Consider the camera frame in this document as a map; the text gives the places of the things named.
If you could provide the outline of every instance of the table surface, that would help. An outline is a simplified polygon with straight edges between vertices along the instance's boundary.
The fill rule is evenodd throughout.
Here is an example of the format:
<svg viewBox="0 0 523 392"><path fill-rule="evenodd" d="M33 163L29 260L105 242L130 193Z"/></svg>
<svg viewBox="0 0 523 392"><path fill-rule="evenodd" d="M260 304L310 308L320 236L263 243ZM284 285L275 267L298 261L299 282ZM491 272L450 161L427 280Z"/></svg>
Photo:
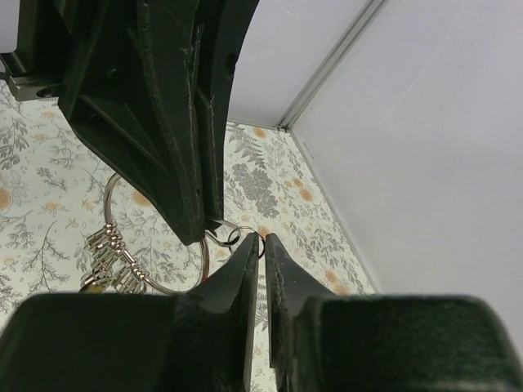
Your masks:
<svg viewBox="0 0 523 392"><path fill-rule="evenodd" d="M39 292L74 292L91 263L85 238L103 225L113 171L76 138L56 100L15 102L0 82L0 326ZM339 294L373 289L293 138L228 123L226 219L277 233L293 259ZM150 202L125 181L114 216L129 250L164 285L197 279L198 245L185 248ZM228 251L211 248L211 272ZM264 263L260 265L252 392L276 391L268 367Z"/></svg>

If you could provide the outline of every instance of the floral tablecloth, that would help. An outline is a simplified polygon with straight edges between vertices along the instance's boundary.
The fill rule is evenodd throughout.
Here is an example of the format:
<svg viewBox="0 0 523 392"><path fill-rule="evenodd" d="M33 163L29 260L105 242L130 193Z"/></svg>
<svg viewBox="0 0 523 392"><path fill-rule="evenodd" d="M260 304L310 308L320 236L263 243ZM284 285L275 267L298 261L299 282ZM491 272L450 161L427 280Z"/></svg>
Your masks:
<svg viewBox="0 0 523 392"><path fill-rule="evenodd" d="M294 260L340 294L372 288L292 137L229 123L226 219L277 233ZM90 264L85 238L102 225L112 174L75 137L55 100L15 102L0 84L0 326L38 292L74 292ZM185 248L150 202L130 185L114 191L114 214L128 247L172 289L197 279L199 249ZM211 245L211 270L228 252ZM268 367L261 261L251 391L274 391Z"/></svg>

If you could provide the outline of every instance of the scratch on panel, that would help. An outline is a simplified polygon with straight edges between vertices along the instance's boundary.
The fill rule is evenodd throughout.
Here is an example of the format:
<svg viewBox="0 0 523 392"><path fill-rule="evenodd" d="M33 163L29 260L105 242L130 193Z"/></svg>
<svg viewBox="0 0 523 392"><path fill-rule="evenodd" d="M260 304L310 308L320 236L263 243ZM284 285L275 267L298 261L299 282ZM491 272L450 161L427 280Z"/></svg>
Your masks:
<svg viewBox="0 0 523 392"><path fill-rule="evenodd" d="M436 49L436 51L434 52L434 54L432 55L431 59L428 61L428 63L423 67L423 69L421 70L421 72L418 74L418 76L414 79L414 81L412 83L410 83L410 86L409 88L407 89L407 91L401 96L401 98L398 99L398 101L394 104L394 106L392 106L392 109L389 111L389 113L387 113L387 115L385 116L385 119L387 120L395 111L396 109L398 108L398 106L400 106L401 102L405 99L405 97L409 94L410 90L412 90L412 87L414 87L414 85L416 84L416 82L422 77L422 75L425 73L425 71L427 70L427 68L429 67L429 65L432 63L432 61L434 61L434 59L440 54L440 51L441 49L443 49L443 46L445 45L445 43L447 42L447 40L449 39L450 37L450 34L452 33L452 29L454 28L454 26L456 25L456 22L458 22L458 19L459 17L461 16L461 14L463 13L463 10L465 9L465 4L467 3L467 0L463 0L463 4L461 5L461 9L458 11L458 13L456 14L456 16L454 17L454 20L452 21L452 24L450 25L449 27L449 30L447 31L447 34L443 37L443 41L441 42L441 44L438 46L438 48Z"/></svg>

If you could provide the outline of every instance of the white panel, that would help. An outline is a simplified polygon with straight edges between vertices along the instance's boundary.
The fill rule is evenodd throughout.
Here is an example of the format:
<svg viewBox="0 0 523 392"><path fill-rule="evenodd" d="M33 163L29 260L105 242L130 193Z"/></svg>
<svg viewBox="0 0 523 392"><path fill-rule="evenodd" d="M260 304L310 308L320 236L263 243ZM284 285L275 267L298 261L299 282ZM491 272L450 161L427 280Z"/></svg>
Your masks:
<svg viewBox="0 0 523 392"><path fill-rule="evenodd" d="M274 126L365 0L260 0L235 72L229 116Z"/></svg>
<svg viewBox="0 0 523 392"><path fill-rule="evenodd" d="M378 290L486 299L523 353L523 2L389 2L295 135Z"/></svg>
<svg viewBox="0 0 523 392"><path fill-rule="evenodd" d="M19 6L20 0L0 1L0 53L10 53L16 49Z"/></svg>

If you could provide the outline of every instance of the floral pattern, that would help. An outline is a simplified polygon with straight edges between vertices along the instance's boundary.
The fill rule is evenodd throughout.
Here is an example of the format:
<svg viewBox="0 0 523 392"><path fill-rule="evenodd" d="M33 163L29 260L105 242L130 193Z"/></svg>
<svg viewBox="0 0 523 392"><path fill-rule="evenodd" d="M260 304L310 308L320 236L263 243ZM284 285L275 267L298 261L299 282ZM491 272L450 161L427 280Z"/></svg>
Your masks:
<svg viewBox="0 0 523 392"><path fill-rule="evenodd" d="M277 233L293 259L339 294L372 293L292 137L235 123L226 134L226 219ZM15 102L0 84L0 326L27 296L74 292L91 262L85 238L102 226L113 171L71 131L55 100ZM197 279L199 247L183 247L125 181L114 215L129 249L172 289ZM227 260L211 246L211 272ZM260 266L251 391L276 391L269 369L265 266Z"/></svg>

